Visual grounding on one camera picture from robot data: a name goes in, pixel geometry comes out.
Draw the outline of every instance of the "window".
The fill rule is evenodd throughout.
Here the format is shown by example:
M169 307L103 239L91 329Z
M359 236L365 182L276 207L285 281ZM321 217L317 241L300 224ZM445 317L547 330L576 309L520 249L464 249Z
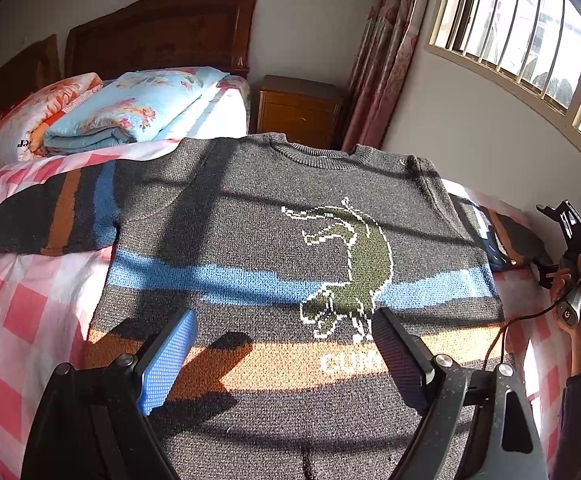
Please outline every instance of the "window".
M430 44L581 139L581 16L569 0L441 0Z

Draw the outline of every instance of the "floral curtain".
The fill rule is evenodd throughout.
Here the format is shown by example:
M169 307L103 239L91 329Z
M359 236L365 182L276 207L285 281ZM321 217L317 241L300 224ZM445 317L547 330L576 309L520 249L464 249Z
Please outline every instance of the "floral curtain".
M428 0L381 0L366 23L350 74L342 149L379 148L413 57Z

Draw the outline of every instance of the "ribbed neckline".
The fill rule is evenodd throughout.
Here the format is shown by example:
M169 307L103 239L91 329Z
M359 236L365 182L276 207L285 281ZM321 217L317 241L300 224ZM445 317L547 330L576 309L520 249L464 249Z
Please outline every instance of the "ribbed neckline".
M322 170L355 170L373 156L370 146L358 144L352 153L335 150L318 150L302 144L288 142L285 134L269 134L270 146L298 164Z

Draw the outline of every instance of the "black cable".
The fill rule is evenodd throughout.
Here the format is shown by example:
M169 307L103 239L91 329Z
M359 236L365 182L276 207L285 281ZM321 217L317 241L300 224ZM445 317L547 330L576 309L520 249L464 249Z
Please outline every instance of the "black cable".
M563 300L563 298L565 298L571 292L571 290L574 290L576 287L578 287L580 283L581 283L581 275L579 276L579 279L577 280L577 283L574 284L574 286L572 286L572 287L565 286L564 291L561 294L561 296L557 300L555 300L555 302L553 304L551 304L548 308L545 308L544 310L542 310L541 312L538 312L536 314L528 314L527 316L515 317L515 318L511 319L509 322L505 323L504 326L502 326L499 329L499 332L497 332L497 335L495 336L493 343L488 348L488 352L486 352L486 357L483 360L483 366L481 367L481 369L486 370L486 365L488 364L488 359L490 358L490 354L491 354L491 352L493 352L493 349L497 345L497 341L499 341L500 336L503 336L503 337L501 338L501 357L499 359L499 364L503 364L503 358L504 358L505 347L506 347L506 332L508 331L508 327L510 325L512 325L513 323L516 323L518 321L523 321L526 319L535 319L536 317L540 317L540 316L543 316L544 314L547 314L552 309L554 309L557 306L557 304L561 300Z

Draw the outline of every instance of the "headboard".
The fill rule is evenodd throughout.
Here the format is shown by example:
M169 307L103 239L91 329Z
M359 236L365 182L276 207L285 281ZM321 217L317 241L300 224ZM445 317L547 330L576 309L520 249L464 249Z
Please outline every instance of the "headboard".
M0 111L61 79L57 37L36 41L0 68Z
M256 0L139 0L73 28L66 41L66 77L212 66L248 75Z

